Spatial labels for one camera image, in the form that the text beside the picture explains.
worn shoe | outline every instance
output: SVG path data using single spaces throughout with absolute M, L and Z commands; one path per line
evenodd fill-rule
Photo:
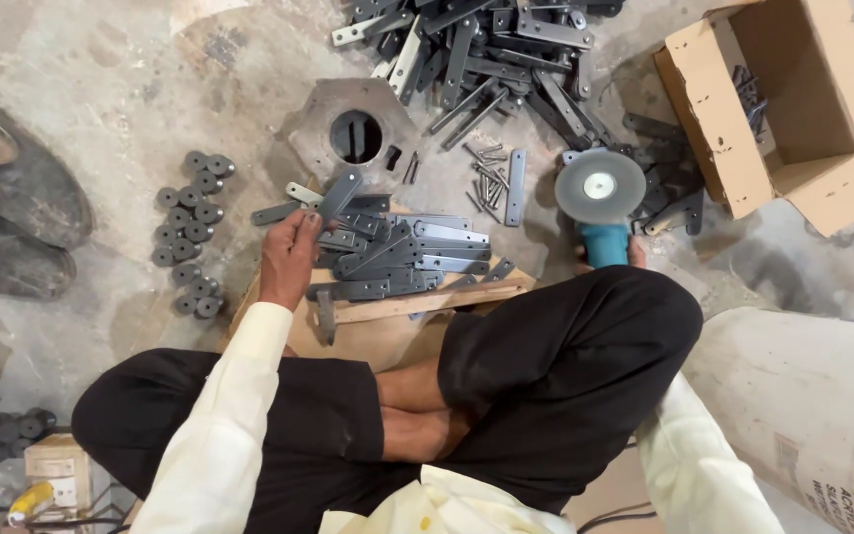
M 65 164 L 1 108 L 0 215 L 65 249 L 80 245 L 94 227 L 85 192 Z
M 50 301 L 75 278 L 74 260 L 64 250 L 31 237 L 0 217 L 0 293 Z

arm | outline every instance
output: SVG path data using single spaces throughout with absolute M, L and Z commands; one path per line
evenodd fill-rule
M 190 416 L 171 438 L 132 534 L 232 534 L 246 526 L 262 467 L 279 360 L 318 255 L 318 214 L 299 210 L 263 242 L 259 302 L 246 311 Z
M 753 470 L 737 459 L 683 374 L 638 428 L 638 452 L 665 531 L 783 534 Z

open cardboard box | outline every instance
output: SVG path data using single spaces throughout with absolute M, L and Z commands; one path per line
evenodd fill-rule
M 658 71 L 714 201 L 735 219 L 782 197 L 825 237 L 854 222 L 854 18 L 848 0 L 735 0 L 672 34 Z M 757 143 L 731 80 L 759 79 Z

black trousers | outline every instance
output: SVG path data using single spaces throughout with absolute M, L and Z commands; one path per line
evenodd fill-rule
M 558 514 L 623 450 L 700 334 L 670 278 L 607 267 L 458 313 L 438 380 L 448 406 L 483 413 L 434 465 Z M 220 355 L 148 351 L 105 372 L 75 407 L 78 443 L 140 498 Z M 384 426 L 364 362 L 283 358 L 246 532 L 315 534 L 325 510 L 369 515 L 420 466 L 380 461 Z

white sleeve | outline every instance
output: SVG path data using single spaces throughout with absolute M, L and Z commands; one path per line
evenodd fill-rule
M 243 531 L 291 324 L 291 311 L 276 304 L 257 302 L 246 311 L 167 445 L 131 534 Z
M 638 428 L 638 451 L 651 504 L 672 534 L 783 534 L 717 422 L 678 376 Z

